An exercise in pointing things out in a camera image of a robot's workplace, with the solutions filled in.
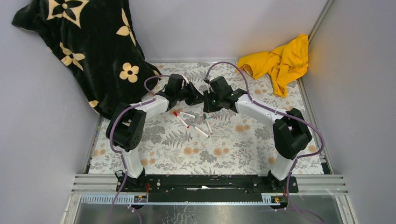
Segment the dark green capped marker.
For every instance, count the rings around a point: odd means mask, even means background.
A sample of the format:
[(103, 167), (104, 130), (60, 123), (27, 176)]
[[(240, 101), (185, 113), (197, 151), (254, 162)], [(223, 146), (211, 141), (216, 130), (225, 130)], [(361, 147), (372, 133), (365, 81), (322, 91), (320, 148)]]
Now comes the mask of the dark green capped marker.
[(210, 123), (209, 123), (209, 117), (208, 117), (208, 115), (206, 113), (203, 114), (203, 117), (204, 117), (206, 126), (208, 128), (209, 134), (212, 135), (213, 131), (212, 131), (212, 128), (211, 128)]

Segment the red capped white marker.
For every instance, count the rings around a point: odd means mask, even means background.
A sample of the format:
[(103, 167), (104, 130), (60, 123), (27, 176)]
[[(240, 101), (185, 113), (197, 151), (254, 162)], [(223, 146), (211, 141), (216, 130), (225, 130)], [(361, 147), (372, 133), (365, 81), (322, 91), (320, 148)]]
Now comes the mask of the red capped white marker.
[(173, 112), (173, 114), (175, 115), (175, 117), (186, 127), (189, 128), (190, 126), (178, 115), (177, 112)]

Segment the grey capped white marker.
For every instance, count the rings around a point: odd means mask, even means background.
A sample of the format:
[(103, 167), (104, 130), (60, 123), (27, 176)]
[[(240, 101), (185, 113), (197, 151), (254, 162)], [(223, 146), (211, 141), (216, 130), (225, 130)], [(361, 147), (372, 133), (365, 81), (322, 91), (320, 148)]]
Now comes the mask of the grey capped white marker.
[(201, 130), (198, 126), (192, 124), (191, 125), (192, 128), (194, 128), (197, 132), (199, 132), (201, 135), (203, 135), (205, 138), (209, 138), (210, 135), (208, 135), (207, 133), (205, 133), (203, 130)]

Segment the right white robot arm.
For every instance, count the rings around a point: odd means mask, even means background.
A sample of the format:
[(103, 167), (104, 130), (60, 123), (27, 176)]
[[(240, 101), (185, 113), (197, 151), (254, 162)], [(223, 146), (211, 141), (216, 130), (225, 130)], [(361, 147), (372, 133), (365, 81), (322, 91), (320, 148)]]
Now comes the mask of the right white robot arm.
[(246, 90), (233, 90), (222, 76), (213, 80), (205, 78), (204, 81), (210, 86), (209, 90), (204, 92), (204, 112), (228, 109), (272, 127), (278, 156), (270, 170), (268, 186), (270, 190), (280, 192), (286, 187), (286, 178), (296, 157), (312, 140), (302, 113), (296, 108), (277, 111), (264, 102), (253, 99)]

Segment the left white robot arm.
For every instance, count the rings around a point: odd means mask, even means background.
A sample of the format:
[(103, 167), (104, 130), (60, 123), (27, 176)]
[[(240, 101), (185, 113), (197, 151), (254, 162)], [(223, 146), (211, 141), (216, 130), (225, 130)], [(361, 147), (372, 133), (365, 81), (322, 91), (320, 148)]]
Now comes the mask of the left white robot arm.
[(204, 101), (203, 94), (183, 75), (171, 74), (168, 78), (164, 89), (152, 98), (135, 104), (120, 103), (106, 131), (111, 149), (121, 154), (124, 173), (128, 177), (127, 186), (134, 192), (141, 191), (145, 185), (141, 176), (144, 168), (140, 162), (138, 146), (146, 120), (170, 111), (179, 101), (184, 101), (187, 105)]

